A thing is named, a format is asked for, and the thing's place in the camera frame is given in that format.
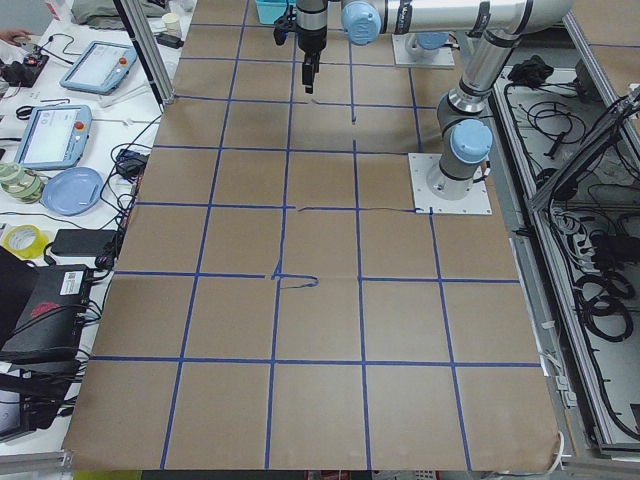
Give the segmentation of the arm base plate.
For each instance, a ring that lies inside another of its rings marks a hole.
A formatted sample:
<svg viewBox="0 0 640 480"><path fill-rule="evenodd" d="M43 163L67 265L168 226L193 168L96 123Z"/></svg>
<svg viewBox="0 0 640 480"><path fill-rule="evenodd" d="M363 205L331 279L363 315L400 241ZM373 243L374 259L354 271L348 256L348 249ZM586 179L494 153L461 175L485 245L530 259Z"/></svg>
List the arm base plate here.
<svg viewBox="0 0 640 480"><path fill-rule="evenodd" d="M452 180L440 169L440 154L408 155L414 209L423 214L491 215L480 165L471 179Z"/></svg>
<svg viewBox="0 0 640 480"><path fill-rule="evenodd" d="M430 69L453 69L455 60L452 48L441 48L435 51L411 53L406 48L406 40L410 34L393 35L392 44L395 64L402 67L418 67Z"/></svg>

